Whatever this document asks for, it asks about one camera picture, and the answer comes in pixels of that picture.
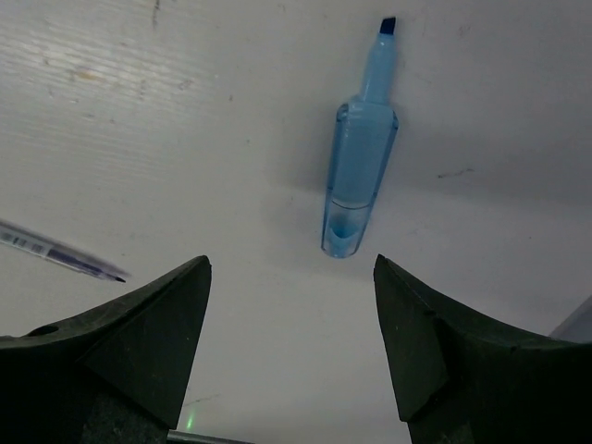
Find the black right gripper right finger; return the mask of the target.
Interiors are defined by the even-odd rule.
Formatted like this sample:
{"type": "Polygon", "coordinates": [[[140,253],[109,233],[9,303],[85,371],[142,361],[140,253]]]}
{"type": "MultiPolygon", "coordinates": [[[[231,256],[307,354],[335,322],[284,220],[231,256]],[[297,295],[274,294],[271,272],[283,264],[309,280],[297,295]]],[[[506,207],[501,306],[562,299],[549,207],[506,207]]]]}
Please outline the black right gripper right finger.
{"type": "Polygon", "coordinates": [[[384,256],[376,308],[414,443],[587,443],[591,347],[502,323],[384,256]]]}

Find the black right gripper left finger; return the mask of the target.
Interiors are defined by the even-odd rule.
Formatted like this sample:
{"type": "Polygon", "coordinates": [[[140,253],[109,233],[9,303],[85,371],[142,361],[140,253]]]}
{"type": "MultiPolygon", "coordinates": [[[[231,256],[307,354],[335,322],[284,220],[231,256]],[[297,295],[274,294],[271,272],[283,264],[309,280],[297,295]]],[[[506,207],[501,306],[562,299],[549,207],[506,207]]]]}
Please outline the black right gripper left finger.
{"type": "Polygon", "coordinates": [[[84,313],[1,339],[5,443],[164,443],[212,280],[198,256],[84,313]]]}

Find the blue highlighter pen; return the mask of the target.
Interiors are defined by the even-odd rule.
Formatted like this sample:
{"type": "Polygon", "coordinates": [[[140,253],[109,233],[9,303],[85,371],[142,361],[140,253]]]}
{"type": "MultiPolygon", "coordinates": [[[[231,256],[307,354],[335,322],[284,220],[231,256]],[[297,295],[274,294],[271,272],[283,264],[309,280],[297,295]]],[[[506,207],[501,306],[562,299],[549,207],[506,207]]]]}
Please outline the blue highlighter pen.
{"type": "Polygon", "coordinates": [[[396,25],[395,17],[382,20],[360,91],[336,114],[321,240],[322,250],[333,258],[358,251],[399,129],[390,98],[396,25]]]}

